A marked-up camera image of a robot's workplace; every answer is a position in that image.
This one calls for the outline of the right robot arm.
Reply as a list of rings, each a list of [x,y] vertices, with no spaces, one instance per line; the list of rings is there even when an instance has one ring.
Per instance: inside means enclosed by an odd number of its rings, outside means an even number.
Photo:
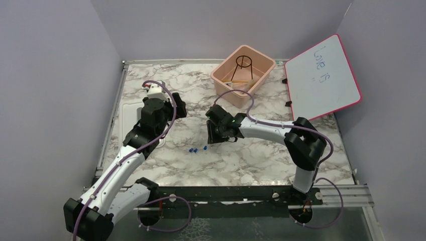
[[[331,141],[307,119],[299,117],[293,122],[273,122],[253,119],[246,113],[233,116],[217,104],[206,112],[206,116],[209,144],[258,138],[285,145],[297,166],[290,199],[296,204],[309,199],[320,158]]]

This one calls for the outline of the amber rubber tubing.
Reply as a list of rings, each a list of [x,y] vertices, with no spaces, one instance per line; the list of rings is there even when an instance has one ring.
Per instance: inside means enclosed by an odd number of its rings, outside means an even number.
[[[240,79],[224,81],[224,84],[230,87],[231,89],[249,91],[256,84],[256,82],[256,80]]]

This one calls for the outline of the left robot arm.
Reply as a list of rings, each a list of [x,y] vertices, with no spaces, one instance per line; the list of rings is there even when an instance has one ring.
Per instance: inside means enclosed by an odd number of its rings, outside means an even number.
[[[121,193],[129,176],[150,156],[174,121],[185,118],[186,103],[179,93],[149,94],[143,99],[140,118],[126,135],[115,160],[77,200],[64,204],[67,230],[73,240],[107,240],[114,226],[135,207],[157,202],[158,185],[143,178]]]

